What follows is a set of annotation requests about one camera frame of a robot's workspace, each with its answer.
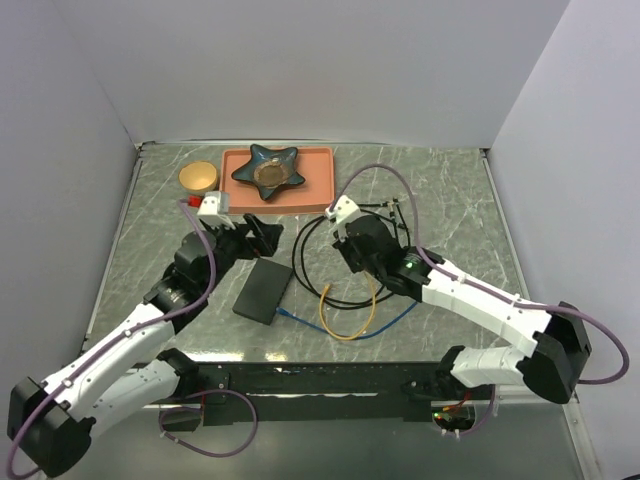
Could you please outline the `black network switch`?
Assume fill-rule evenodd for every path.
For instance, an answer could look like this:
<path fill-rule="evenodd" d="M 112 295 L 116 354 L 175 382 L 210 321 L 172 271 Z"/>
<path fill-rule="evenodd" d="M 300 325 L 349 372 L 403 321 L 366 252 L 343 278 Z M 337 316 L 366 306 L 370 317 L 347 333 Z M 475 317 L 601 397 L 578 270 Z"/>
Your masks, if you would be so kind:
<path fill-rule="evenodd" d="M 232 311 L 243 318 L 270 326 L 276 315 L 293 270 L 273 261 L 256 261 L 243 285 Z"/>

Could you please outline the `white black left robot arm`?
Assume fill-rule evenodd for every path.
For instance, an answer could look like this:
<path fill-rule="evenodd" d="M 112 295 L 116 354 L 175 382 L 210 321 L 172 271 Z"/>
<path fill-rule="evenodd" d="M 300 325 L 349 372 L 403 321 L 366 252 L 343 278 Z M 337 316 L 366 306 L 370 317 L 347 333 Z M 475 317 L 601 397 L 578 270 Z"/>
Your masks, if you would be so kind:
<path fill-rule="evenodd" d="M 11 450 L 25 453 L 36 473 L 66 473 L 95 438 L 147 404 L 190 400 L 198 366 L 179 350 L 161 352 L 135 374 L 130 368 L 200 315 L 236 261 L 273 256 L 284 230 L 252 214 L 240 223 L 222 214 L 187 218 L 192 232 L 125 320 L 59 371 L 41 381 L 26 377 L 11 390 Z"/>

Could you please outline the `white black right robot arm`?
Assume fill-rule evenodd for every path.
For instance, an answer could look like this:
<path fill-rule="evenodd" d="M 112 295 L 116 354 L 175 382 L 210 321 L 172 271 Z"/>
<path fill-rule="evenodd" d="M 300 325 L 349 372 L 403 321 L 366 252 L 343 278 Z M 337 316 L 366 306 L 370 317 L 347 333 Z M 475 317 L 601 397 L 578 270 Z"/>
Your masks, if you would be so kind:
<path fill-rule="evenodd" d="M 337 249 L 352 272 L 392 293 L 453 312 L 506 341 L 504 347 L 450 348 L 436 375 L 456 399 L 484 385 L 519 385 L 556 404 L 569 402 L 591 354 L 583 320 L 571 305 L 545 307 L 509 295 L 430 251 L 403 247 L 374 215 L 328 216 Z"/>

